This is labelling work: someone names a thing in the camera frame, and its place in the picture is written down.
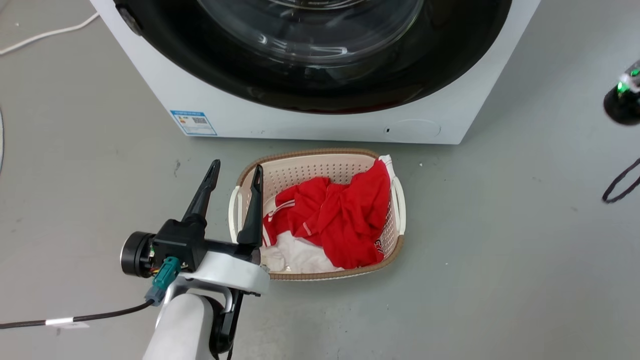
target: blue and white sticker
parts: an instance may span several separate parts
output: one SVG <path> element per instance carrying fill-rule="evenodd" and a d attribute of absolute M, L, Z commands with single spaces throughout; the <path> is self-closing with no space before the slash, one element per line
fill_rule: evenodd
<path fill-rule="evenodd" d="M 218 135 L 204 113 L 171 110 L 171 114 L 178 125 L 189 135 Z"/>

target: laundry basket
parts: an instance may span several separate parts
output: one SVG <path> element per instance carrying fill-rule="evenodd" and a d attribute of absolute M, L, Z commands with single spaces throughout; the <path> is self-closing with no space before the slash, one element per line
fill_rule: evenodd
<path fill-rule="evenodd" d="M 365 172 L 378 159 L 375 152 L 361 149 L 319 149 L 267 156 L 254 161 L 243 171 L 229 201 L 229 231 L 236 242 L 238 232 L 244 224 L 244 216 L 251 199 L 250 184 L 255 166 L 264 169 L 263 212 L 275 209 L 275 195 L 282 190 L 314 177 L 329 177 L 332 182 L 348 184 L 358 173 Z M 391 182 L 391 196 L 387 211 L 387 222 L 380 237 L 385 258 L 378 264 L 316 274 L 293 274 L 290 271 L 271 272 L 273 280 L 316 281 L 351 277 L 373 272 L 389 265 L 396 259 L 404 242 L 406 212 L 404 193 L 397 177 Z"/>

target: laundry pile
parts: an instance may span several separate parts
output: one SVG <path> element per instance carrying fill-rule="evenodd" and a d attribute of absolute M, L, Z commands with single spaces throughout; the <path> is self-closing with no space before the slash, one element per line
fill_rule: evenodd
<path fill-rule="evenodd" d="M 262 264 L 314 274 L 379 263 L 394 176 L 387 155 L 348 185 L 316 177 L 280 192 L 262 222 Z"/>

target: green light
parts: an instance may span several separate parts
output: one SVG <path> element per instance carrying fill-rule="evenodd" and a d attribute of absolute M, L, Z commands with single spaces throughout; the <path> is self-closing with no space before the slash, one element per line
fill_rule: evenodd
<path fill-rule="evenodd" d="M 629 90 L 629 86 L 627 86 L 627 84 L 623 83 L 623 82 L 619 82 L 618 83 L 618 92 L 619 93 L 623 93 L 625 91 Z"/>

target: brown basket rim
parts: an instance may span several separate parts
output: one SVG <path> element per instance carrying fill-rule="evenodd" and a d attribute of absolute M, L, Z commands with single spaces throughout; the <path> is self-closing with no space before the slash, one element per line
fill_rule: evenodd
<path fill-rule="evenodd" d="M 310 156 L 310 155 L 327 155 L 327 154 L 355 154 L 355 155 L 366 155 L 374 159 L 378 159 L 380 155 L 377 153 L 366 150 L 366 149 L 356 149 L 356 148 L 341 148 L 334 147 L 329 149 L 314 149 L 314 150 L 304 150 L 304 151 L 293 151 L 293 152 L 285 152 L 283 154 L 269 155 L 258 160 L 255 160 L 253 163 L 249 164 L 244 170 L 238 181 L 236 183 L 237 186 L 242 186 L 242 183 L 249 175 L 249 173 L 255 169 L 255 166 L 258 164 L 267 163 L 269 161 L 282 160 L 287 158 L 299 158 L 300 156 Z M 336 272 L 321 272 L 316 274 L 269 274 L 272 280 L 288 280 L 288 281 L 309 281 L 309 280 L 325 280 L 325 279 L 335 279 L 339 277 L 350 277 L 361 274 L 366 274 L 367 272 L 373 272 L 376 270 L 380 270 L 385 266 L 391 264 L 400 253 L 404 245 L 404 235 L 398 236 L 396 241 L 396 246 L 389 256 L 387 256 L 383 261 L 374 264 L 365 266 L 362 268 L 356 268 L 351 270 L 343 270 Z"/>

